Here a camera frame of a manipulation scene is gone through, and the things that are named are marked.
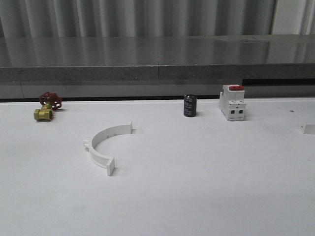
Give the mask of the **white half pipe clamp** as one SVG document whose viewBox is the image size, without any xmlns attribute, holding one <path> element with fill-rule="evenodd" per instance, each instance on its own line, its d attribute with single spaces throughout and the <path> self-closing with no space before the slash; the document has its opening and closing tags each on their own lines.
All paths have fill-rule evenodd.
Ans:
<svg viewBox="0 0 315 236">
<path fill-rule="evenodd" d="M 116 125 L 96 133 L 92 138 L 87 138 L 83 145 L 89 151 L 91 160 L 98 166 L 106 169 L 107 176 L 111 176 L 115 169 L 115 159 L 96 151 L 95 147 L 102 141 L 117 135 L 131 134 L 132 121 L 128 124 Z"/>
<path fill-rule="evenodd" d="M 314 124 L 302 124 L 299 128 L 302 134 L 310 134 L 310 135 L 315 134 Z"/>
</svg>

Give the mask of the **black cylindrical capacitor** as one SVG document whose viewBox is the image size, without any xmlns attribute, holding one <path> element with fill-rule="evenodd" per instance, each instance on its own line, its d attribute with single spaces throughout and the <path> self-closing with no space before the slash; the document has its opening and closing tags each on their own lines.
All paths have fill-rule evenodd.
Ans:
<svg viewBox="0 0 315 236">
<path fill-rule="evenodd" d="M 192 94 L 184 95 L 184 116 L 195 117 L 196 116 L 196 104 L 197 96 Z"/>
</svg>

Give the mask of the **grey stone counter ledge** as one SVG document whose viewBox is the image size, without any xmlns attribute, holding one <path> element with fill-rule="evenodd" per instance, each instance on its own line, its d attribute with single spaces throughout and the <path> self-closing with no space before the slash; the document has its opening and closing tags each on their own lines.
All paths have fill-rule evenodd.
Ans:
<svg viewBox="0 0 315 236">
<path fill-rule="evenodd" d="M 64 100 L 315 94 L 313 35 L 11 37 L 0 40 L 0 97 Z"/>
</svg>

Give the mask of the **brass valve red handwheel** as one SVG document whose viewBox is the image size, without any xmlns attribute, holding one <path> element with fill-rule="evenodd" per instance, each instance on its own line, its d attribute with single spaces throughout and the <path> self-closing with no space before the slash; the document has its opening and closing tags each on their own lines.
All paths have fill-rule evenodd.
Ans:
<svg viewBox="0 0 315 236">
<path fill-rule="evenodd" d="M 53 119 L 53 111 L 62 107 L 62 99 L 52 92 L 45 92 L 39 97 L 39 102 L 42 105 L 41 109 L 34 111 L 34 119 L 36 121 Z"/>
</svg>

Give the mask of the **white circuit breaker red switch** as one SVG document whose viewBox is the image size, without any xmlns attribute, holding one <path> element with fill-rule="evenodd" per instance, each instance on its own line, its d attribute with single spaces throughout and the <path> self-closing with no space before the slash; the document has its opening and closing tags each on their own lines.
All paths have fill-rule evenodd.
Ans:
<svg viewBox="0 0 315 236">
<path fill-rule="evenodd" d="M 223 85 L 220 92 L 220 109 L 228 121 L 242 121 L 245 118 L 245 90 L 240 85 Z"/>
</svg>

